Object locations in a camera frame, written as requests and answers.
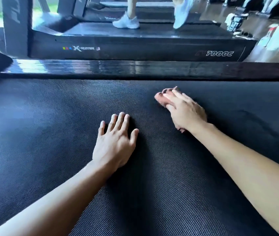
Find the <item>green grass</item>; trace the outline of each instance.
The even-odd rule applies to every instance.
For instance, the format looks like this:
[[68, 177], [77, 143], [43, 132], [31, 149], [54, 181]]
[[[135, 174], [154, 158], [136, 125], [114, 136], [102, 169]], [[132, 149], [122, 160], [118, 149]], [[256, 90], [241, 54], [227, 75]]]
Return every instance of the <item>green grass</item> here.
[[[57, 12], [57, 10], [58, 10], [58, 4], [51, 4], [51, 5], [49, 5], [49, 8], [50, 8], [50, 11], [51, 11], [51, 12]], [[35, 11], [35, 12], [42, 12], [42, 10], [41, 10], [40, 7], [34, 8], [33, 11]], [[3, 12], [0, 12], [0, 18], [3, 19]]]

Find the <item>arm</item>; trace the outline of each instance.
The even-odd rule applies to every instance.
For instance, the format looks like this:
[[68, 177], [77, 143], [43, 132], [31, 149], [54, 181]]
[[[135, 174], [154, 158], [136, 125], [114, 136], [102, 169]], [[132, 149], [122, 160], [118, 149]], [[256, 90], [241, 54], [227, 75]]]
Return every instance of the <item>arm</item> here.
[[279, 233], [279, 164], [233, 140], [207, 123], [204, 110], [190, 97], [173, 90], [165, 95], [174, 123], [193, 134], [218, 160], [246, 198]]
[[0, 236], [68, 235], [106, 180], [125, 165], [136, 146], [138, 129], [127, 136], [129, 115], [101, 122], [93, 159], [75, 176], [0, 226]]

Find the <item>white sneaker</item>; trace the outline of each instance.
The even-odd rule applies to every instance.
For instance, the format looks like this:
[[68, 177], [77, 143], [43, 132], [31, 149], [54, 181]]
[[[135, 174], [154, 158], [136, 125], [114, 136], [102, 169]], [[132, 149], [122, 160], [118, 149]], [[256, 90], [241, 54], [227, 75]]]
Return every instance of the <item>white sneaker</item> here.
[[174, 29], [180, 28], [188, 18], [189, 12], [193, 6], [194, 0], [184, 0], [182, 4], [177, 5], [174, 8], [175, 22], [173, 24]]
[[139, 28], [139, 21], [137, 17], [134, 17], [132, 20], [128, 18], [127, 12], [121, 17], [120, 20], [112, 22], [112, 24], [117, 28], [129, 28], [137, 29]]

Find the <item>person's left arm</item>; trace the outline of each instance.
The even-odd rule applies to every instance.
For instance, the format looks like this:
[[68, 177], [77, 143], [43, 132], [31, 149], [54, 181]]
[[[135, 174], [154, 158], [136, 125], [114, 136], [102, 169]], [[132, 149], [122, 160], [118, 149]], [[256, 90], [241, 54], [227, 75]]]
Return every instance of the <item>person's left arm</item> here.
[[69, 235], [106, 180], [133, 153], [138, 129], [127, 135], [129, 115], [112, 115], [108, 130], [101, 122], [93, 159], [75, 176], [0, 226], [0, 236]]

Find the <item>hand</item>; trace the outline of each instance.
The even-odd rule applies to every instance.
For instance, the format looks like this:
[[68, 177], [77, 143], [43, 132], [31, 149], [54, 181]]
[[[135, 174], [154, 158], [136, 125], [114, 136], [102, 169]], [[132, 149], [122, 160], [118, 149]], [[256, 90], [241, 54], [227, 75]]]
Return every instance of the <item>hand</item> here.
[[112, 115], [106, 133], [104, 133], [106, 123], [101, 122], [93, 153], [94, 161], [113, 167], [113, 171], [127, 163], [136, 147], [139, 133], [138, 129], [134, 129], [131, 138], [128, 138], [129, 119], [130, 115], [124, 113], [120, 113], [119, 117], [116, 114]]
[[175, 97], [166, 93], [163, 95], [175, 105], [166, 105], [171, 113], [173, 123], [177, 129], [184, 128], [193, 134], [207, 122], [205, 110], [186, 94], [181, 94], [175, 89], [172, 92]]

